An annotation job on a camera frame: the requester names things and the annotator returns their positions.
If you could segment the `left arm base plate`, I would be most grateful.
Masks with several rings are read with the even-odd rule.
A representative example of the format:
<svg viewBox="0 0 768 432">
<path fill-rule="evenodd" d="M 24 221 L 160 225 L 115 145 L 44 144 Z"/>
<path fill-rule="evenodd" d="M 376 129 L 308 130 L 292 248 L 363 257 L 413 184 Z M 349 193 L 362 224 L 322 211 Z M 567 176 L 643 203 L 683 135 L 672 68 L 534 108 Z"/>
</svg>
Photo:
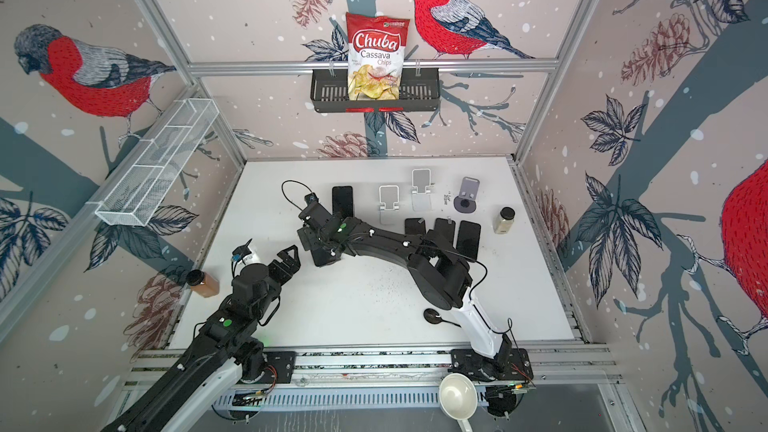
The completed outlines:
<svg viewBox="0 0 768 432">
<path fill-rule="evenodd" d="M 266 350 L 251 355 L 242 364 L 243 384 L 289 384 L 295 370 L 295 351 Z"/>
</svg>

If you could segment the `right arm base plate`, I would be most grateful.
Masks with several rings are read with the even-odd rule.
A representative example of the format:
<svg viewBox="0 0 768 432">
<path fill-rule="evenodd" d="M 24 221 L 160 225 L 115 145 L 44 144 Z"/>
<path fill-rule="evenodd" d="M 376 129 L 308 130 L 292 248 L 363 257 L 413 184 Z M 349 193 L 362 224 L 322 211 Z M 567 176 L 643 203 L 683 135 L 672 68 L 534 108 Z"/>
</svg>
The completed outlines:
<svg viewBox="0 0 768 432">
<path fill-rule="evenodd" d="M 526 349 L 513 348 L 504 359 L 489 359 L 472 349 L 450 351 L 451 373 L 459 373 L 476 382 L 520 382 L 533 380 L 529 354 Z"/>
</svg>

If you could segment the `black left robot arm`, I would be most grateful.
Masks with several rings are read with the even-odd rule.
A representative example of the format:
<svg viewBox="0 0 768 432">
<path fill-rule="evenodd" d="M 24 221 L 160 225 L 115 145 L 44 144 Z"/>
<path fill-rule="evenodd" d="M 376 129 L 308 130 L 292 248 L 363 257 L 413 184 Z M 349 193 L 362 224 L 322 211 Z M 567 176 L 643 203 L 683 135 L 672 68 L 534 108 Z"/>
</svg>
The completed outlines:
<svg viewBox="0 0 768 432">
<path fill-rule="evenodd" d="M 271 391 L 288 384 L 296 353 L 267 352 L 253 336 L 279 308 L 282 287 L 300 270 L 298 248 L 271 263 L 246 265 L 232 293 L 199 327 L 181 357 L 106 431 L 189 431 L 216 400 L 240 381 Z"/>
</svg>

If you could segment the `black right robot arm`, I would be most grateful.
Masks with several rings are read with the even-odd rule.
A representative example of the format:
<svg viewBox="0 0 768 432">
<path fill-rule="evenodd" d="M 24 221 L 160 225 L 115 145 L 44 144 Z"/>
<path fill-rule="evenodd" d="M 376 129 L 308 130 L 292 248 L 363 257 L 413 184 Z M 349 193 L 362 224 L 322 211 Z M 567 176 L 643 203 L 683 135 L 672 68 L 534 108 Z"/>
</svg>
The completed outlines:
<svg viewBox="0 0 768 432">
<path fill-rule="evenodd" d="M 510 358 L 511 331 L 492 325 L 474 294 L 471 259 L 460 254 L 435 230 L 401 234 L 376 228 L 357 217 L 329 212 L 313 192 L 304 197 L 298 236 L 307 251 L 372 257 L 406 269 L 422 296 L 434 307 L 449 311 L 467 335 L 472 351 L 488 368 L 502 371 Z"/>
</svg>

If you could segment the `black phone with sticker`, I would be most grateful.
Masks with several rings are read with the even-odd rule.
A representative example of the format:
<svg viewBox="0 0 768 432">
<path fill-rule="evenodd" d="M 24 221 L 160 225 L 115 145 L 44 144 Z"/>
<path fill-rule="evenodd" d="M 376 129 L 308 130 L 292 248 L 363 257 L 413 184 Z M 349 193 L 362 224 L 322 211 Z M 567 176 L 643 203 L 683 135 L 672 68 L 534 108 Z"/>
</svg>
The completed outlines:
<svg viewBox="0 0 768 432">
<path fill-rule="evenodd" d="M 427 232 L 424 218 L 407 218 L 404 221 L 404 231 L 407 235 L 424 235 Z"/>
</svg>

